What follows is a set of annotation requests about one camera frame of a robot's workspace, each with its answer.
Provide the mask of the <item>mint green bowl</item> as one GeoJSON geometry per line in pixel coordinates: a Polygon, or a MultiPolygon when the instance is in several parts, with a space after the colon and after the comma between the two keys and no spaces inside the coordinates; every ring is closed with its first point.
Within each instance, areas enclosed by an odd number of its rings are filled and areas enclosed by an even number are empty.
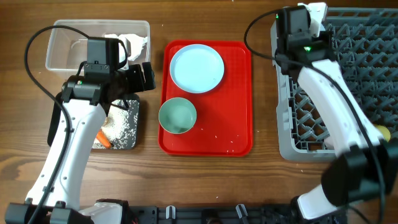
{"type": "Polygon", "coordinates": [[[171,98],[164,102],[159,110],[159,123],[171,134],[188,132],[194,127],[196,120],[197,110],[186,98],[171,98]]]}

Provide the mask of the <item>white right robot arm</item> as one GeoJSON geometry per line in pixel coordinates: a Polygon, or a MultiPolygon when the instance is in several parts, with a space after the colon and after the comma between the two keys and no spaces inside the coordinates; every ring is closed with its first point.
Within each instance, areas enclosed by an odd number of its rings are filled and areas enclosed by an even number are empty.
{"type": "Polygon", "coordinates": [[[336,159],[311,191],[292,201],[294,218],[310,223],[352,203],[379,199],[379,218],[384,216],[386,195],[397,175],[397,146],[387,142],[367,119],[349,91],[338,62],[326,57],[329,46],[306,32],[292,49],[298,60],[282,51],[284,39],[271,30],[272,63],[277,72],[279,103],[288,103],[289,78],[295,77],[318,110],[329,132],[336,159]]]}

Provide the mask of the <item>orange carrot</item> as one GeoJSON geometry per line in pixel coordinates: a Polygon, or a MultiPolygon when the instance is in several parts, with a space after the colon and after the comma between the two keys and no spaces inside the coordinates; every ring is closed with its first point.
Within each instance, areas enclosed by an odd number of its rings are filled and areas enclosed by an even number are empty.
{"type": "Polygon", "coordinates": [[[105,136],[105,134],[102,132],[102,130],[98,131],[96,139],[107,149],[112,148],[113,146],[108,138],[105,136]]]}

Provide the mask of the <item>yellow cup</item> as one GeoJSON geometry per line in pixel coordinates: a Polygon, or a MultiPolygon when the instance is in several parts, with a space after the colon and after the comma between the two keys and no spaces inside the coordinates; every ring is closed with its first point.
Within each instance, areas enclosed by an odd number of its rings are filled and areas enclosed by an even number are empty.
{"type": "Polygon", "coordinates": [[[391,133],[385,126],[378,125],[378,124],[375,124],[374,126],[381,132],[381,134],[383,135],[383,138],[387,142],[389,142],[391,140],[391,133]]]}

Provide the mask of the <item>white tissue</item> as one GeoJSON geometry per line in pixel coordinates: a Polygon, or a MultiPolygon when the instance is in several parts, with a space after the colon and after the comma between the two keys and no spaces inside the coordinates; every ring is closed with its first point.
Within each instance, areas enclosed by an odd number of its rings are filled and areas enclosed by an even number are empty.
{"type": "Polygon", "coordinates": [[[137,59],[148,41],[148,37],[141,37],[136,34],[105,34],[104,37],[121,40],[126,47],[128,61],[137,59]]]}

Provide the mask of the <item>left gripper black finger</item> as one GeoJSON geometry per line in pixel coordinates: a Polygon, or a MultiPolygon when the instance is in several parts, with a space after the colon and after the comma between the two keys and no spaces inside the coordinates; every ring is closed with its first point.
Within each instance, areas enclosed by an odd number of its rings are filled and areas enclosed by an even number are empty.
{"type": "Polygon", "coordinates": [[[139,64],[130,65],[126,70],[126,77],[129,93],[144,91],[144,74],[139,64]]]}
{"type": "Polygon", "coordinates": [[[144,91],[153,90],[156,88],[155,84],[155,74],[152,69],[152,65],[150,62],[144,62],[142,64],[142,68],[144,71],[144,91]]]}

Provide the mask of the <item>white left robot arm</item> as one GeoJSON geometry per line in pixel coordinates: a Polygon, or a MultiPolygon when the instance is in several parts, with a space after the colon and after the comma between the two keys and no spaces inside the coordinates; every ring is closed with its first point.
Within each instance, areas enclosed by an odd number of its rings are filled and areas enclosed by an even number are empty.
{"type": "Polygon", "coordinates": [[[80,209],[86,164],[109,107],[136,92],[155,88],[149,62],[127,71],[88,64],[83,76],[73,75],[53,101],[59,107],[50,151],[24,203],[10,203],[6,223],[136,223],[125,200],[100,199],[80,209]]]}

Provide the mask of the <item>light blue plate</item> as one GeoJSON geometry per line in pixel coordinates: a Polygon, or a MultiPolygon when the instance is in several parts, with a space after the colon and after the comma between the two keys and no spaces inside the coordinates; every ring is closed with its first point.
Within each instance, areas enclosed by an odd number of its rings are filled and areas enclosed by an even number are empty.
{"type": "Polygon", "coordinates": [[[188,93],[206,93],[220,84],[225,67],[221,55],[212,47],[191,44],[178,50],[171,59],[172,81],[188,93]]]}

